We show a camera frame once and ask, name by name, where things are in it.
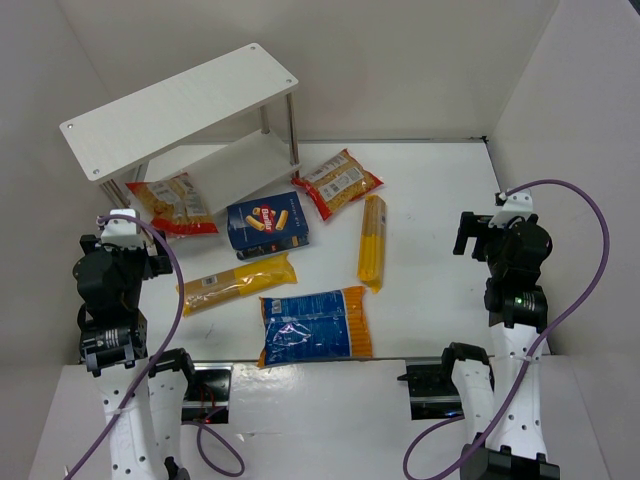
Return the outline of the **red fusilli pasta bag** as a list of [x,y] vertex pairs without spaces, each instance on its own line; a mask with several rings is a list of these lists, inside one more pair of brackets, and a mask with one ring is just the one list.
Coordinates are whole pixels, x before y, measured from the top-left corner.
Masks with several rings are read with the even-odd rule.
[[151,215],[151,225],[167,236],[218,233],[203,197],[187,173],[155,182],[128,182],[126,186]]

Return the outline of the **red macaroni bag near shelf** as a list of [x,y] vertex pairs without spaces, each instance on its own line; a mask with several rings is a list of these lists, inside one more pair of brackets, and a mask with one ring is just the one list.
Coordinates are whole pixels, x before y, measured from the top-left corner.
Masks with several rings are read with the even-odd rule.
[[341,150],[311,173],[293,178],[291,183],[305,191],[323,221],[383,185],[348,149]]

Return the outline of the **yellow spaghetti pack right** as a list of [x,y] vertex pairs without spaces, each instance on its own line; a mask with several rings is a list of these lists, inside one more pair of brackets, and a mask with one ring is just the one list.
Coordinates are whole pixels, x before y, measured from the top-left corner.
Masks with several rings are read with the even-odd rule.
[[378,195],[368,195],[363,212],[357,276],[374,294],[383,284],[386,217],[386,202]]

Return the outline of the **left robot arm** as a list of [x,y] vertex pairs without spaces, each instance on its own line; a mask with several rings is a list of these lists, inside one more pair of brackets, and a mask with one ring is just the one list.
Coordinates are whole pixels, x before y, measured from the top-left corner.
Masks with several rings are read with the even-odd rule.
[[140,239],[125,248],[84,235],[80,246],[84,255],[73,268],[83,300],[79,350],[110,427],[111,476],[186,479],[180,426],[193,363],[182,348],[149,363],[147,320],[138,307],[143,282],[172,273],[169,255],[149,254]]

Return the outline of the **yellow spaghetti pack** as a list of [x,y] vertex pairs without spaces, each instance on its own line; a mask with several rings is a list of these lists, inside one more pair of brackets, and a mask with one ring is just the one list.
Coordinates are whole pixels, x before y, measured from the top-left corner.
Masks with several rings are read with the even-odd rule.
[[363,212],[357,276],[374,294],[383,284],[386,217],[386,202],[378,195],[368,195]]
[[184,317],[284,284],[296,284],[295,270],[282,253],[202,277],[184,285]]

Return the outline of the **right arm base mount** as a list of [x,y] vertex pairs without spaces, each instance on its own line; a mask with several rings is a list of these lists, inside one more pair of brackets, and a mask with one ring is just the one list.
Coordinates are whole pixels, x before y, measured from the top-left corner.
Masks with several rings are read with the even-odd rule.
[[409,392],[411,419],[435,420],[462,415],[456,387],[439,362],[407,362],[406,372],[397,377]]

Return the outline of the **white two-tier shelf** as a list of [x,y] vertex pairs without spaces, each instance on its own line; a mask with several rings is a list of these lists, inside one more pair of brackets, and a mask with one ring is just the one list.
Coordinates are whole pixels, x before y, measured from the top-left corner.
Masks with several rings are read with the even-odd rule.
[[[61,123],[87,179],[121,205],[117,178],[189,174],[212,213],[300,169],[293,108],[296,77],[257,43]],[[257,130],[229,144],[192,137],[246,114]]]

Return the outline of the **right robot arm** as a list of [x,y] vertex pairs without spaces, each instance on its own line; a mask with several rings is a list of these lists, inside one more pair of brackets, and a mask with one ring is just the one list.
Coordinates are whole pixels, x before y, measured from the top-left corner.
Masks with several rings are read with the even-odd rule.
[[487,264],[485,308],[494,353],[452,343],[443,361],[458,391],[468,441],[459,468],[463,479],[557,479],[543,439],[540,413],[540,334],[548,304],[537,281],[552,251],[536,216],[516,216],[500,227],[488,216],[464,212],[453,252]]

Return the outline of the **yellow spaghetti pack left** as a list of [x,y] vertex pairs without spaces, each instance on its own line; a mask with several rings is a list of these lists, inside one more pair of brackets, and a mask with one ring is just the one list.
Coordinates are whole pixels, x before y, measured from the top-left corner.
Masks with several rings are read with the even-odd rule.
[[282,253],[202,277],[184,285],[184,317],[284,284],[296,284],[295,270]]

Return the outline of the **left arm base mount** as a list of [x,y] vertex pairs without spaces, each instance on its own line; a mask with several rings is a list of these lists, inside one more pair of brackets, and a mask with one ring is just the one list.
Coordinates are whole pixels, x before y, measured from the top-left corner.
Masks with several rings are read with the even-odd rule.
[[152,415],[166,422],[226,424],[230,384],[230,366],[156,366],[149,374]]

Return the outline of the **blue Barilla pasta box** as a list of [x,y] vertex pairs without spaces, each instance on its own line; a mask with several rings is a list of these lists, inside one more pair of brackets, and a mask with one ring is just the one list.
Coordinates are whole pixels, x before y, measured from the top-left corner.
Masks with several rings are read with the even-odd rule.
[[226,212],[228,238],[239,260],[309,244],[309,227],[296,192],[232,204]]

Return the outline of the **blue and orange pasta bag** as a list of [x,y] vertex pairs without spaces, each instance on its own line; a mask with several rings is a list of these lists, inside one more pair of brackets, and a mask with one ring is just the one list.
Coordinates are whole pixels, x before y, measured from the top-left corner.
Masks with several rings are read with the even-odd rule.
[[264,346],[257,365],[371,359],[366,289],[352,286],[304,296],[262,298]]

